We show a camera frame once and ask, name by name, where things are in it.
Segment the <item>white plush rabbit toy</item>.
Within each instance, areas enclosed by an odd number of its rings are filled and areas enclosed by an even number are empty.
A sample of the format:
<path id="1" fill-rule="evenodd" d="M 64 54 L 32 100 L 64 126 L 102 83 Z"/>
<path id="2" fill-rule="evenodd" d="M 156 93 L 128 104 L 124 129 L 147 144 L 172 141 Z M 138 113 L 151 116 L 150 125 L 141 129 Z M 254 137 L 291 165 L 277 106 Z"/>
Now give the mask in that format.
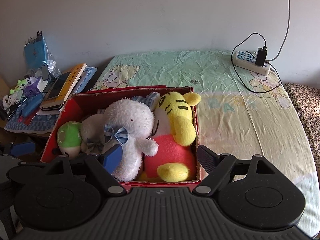
<path id="1" fill-rule="evenodd" d="M 103 154 L 115 145 L 122 148 L 122 158 L 112 172 L 119 181 L 132 181 L 140 171 L 142 156 L 153 157 L 158 144 L 150 138 L 154 123 L 151 109 L 132 99 L 111 103 L 104 113 L 86 118 L 81 125 L 81 150 Z"/>

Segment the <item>yellow tiger plush toy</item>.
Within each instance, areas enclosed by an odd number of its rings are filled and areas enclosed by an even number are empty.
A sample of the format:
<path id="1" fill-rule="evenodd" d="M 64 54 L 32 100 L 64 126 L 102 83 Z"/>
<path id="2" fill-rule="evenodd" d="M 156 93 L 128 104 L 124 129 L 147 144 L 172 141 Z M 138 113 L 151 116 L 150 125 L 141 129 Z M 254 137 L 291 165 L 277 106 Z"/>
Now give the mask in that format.
<path id="1" fill-rule="evenodd" d="M 179 183 L 196 177 L 197 161 L 191 145 L 197 133 L 191 108 L 200 101 L 201 96 L 193 92 L 168 92 L 157 98 L 151 139 L 158 144 L 158 151 L 153 157 L 144 157 L 138 180 Z"/>

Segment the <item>green mushroom plush toy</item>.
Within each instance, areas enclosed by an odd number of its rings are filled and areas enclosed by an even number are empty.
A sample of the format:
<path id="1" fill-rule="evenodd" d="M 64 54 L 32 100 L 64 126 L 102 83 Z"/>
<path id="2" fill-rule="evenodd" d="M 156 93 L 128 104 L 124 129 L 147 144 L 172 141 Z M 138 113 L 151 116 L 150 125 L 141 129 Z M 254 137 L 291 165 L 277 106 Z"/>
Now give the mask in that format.
<path id="1" fill-rule="evenodd" d="M 75 159 L 81 151 L 81 123 L 69 121 L 60 126 L 57 132 L 57 144 L 62 154 Z"/>

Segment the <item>green yellow bed sheet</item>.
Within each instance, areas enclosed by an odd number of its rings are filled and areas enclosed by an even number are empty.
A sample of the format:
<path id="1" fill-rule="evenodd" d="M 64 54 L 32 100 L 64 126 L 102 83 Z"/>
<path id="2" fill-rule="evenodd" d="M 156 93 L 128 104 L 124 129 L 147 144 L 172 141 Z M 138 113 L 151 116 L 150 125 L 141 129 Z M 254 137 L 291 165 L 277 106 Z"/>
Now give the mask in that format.
<path id="1" fill-rule="evenodd" d="M 217 153 L 239 159 L 266 157 L 304 194 L 299 227 L 319 232 L 319 185 L 304 128 L 274 72 L 234 70 L 226 51 L 165 51 L 115 56 L 94 89 L 132 86 L 193 87 L 199 140 Z"/>

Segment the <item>red cardboard box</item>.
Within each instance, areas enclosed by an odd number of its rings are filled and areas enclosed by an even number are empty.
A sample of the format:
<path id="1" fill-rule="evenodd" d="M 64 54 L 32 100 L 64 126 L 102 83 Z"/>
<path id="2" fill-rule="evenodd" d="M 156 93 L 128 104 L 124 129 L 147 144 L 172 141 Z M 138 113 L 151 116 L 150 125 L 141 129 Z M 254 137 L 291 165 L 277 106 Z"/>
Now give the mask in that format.
<path id="1" fill-rule="evenodd" d="M 105 90 L 90 91 L 81 94 L 71 95 L 66 101 L 62 112 L 60 113 L 57 122 L 50 134 L 44 152 L 41 157 L 42 163 L 50 163 L 58 156 L 58 145 L 56 141 L 56 135 L 59 127 L 68 121 L 81 122 L 85 118 L 96 114 L 99 109 L 106 109 L 114 101 L 132 98 L 134 96 L 147 96 L 151 92 L 158 92 L 164 95 L 168 92 L 179 92 L 185 94 L 188 92 L 194 92 L 193 87 L 166 87 L 165 85 L 159 86 L 140 86 L 140 87 L 126 87 L 126 88 L 110 88 Z M 196 140 L 191 145 L 193 154 L 196 155 L 197 147 L 199 146 L 199 129 L 198 119 L 196 113 L 196 107 L 191 107 L 193 111 L 193 123 L 196 129 Z M 127 191 L 131 187 L 189 187 L 192 189 L 201 181 L 201 167 L 199 162 L 196 166 L 197 173 L 193 180 L 187 180 L 180 183 L 166 183 L 166 182 L 150 182 L 150 181 L 130 181 L 130 182 L 119 182 Z"/>

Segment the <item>yellow book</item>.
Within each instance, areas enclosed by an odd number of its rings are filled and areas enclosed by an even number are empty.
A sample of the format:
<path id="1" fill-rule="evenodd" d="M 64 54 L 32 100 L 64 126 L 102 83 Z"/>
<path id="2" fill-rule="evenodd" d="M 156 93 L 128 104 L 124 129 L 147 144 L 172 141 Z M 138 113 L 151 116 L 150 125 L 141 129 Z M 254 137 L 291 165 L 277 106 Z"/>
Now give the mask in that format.
<path id="1" fill-rule="evenodd" d="M 86 67 L 86 63 L 80 63 L 73 68 L 62 72 L 44 97 L 40 107 L 50 108 L 63 105 L 67 101 L 77 82 L 80 80 L 81 74 Z"/>

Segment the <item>purple white small box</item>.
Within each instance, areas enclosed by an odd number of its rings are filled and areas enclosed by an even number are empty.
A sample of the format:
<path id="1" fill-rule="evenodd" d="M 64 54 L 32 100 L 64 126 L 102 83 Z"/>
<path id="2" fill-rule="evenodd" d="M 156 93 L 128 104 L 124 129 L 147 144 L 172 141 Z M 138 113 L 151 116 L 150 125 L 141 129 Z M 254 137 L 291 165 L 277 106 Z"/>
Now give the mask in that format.
<path id="1" fill-rule="evenodd" d="M 26 87 L 23 89 L 23 94 L 28 98 L 42 93 L 48 84 L 48 81 L 43 81 L 42 77 L 36 78 L 34 76 L 31 76 L 27 78 L 27 81 L 28 83 Z"/>

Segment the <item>small green white figurine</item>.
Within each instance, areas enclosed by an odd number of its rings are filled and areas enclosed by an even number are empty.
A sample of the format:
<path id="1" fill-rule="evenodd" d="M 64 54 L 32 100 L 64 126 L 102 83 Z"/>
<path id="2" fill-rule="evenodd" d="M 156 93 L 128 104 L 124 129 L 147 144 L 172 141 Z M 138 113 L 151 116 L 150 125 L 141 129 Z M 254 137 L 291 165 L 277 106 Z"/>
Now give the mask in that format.
<path id="1" fill-rule="evenodd" d="M 17 81 L 17 85 L 15 86 L 14 89 L 11 89 L 9 91 L 10 95 L 14 94 L 15 92 L 19 92 L 20 90 L 24 90 L 25 87 L 27 85 L 30 84 L 30 79 L 29 78 L 26 78 L 26 79 L 23 79 L 23 80 L 18 80 Z"/>

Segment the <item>white power strip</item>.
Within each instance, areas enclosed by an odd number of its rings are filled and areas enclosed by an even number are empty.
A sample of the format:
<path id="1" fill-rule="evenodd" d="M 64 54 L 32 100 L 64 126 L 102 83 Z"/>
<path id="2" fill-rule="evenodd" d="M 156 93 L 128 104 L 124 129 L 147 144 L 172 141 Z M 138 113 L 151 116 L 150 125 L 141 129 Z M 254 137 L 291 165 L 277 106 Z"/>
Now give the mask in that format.
<path id="1" fill-rule="evenodd" d="M 268 76 L 270 72 L 271 65 L 264 63 L 263 66 L 258 66 L 255 64 L 255 57 L 245 51 L 236 51 L 232 55 L 233 64 L 237 67 L 256 72 L 258 74 Z"/>

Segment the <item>patterned brown cushioned stool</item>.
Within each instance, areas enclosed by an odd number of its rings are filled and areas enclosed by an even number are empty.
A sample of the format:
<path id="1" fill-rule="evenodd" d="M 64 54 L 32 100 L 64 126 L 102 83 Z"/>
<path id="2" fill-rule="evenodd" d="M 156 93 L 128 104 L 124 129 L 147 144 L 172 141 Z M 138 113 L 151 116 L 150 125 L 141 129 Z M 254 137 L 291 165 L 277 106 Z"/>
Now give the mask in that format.
<path id="1" fill-rule="evenodd" d="M 319 169 L 319 89 L 296 83 L 284 85 L 308 138 L 316 168 Z"/>

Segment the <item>black charger adapter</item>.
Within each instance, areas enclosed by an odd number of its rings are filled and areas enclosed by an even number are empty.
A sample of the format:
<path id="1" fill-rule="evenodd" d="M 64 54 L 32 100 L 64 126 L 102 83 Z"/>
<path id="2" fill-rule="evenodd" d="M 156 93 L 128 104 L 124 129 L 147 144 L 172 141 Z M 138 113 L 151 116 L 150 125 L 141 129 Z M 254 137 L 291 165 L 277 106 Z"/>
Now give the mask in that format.
<path id="1" fill-rule="evenodd" d="M 255 58 L 255 65 L 262 67 L 265 64 L 267 57 L 267 46 L 263 46 L 263 48 L 258 48 L 257 56 Z"/>

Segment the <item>blue plastic bag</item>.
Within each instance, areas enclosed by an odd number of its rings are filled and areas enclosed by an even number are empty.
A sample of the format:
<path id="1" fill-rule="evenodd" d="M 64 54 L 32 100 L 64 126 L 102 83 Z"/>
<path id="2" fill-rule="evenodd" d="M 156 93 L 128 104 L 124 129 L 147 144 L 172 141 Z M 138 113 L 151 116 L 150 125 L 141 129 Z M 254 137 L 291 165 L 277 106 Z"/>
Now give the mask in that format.
<path id="1" fill-rule="evenodd" d="M 24 45 L 24 58 L 28 69 L 41 69 L 44 65 L 47 65 L 52 76 L 57 77 L 61 74 L 53 55 L 48 49 L 43 31 L 37 31 L 35 37 L 28 39 L 28 42 Z"/>

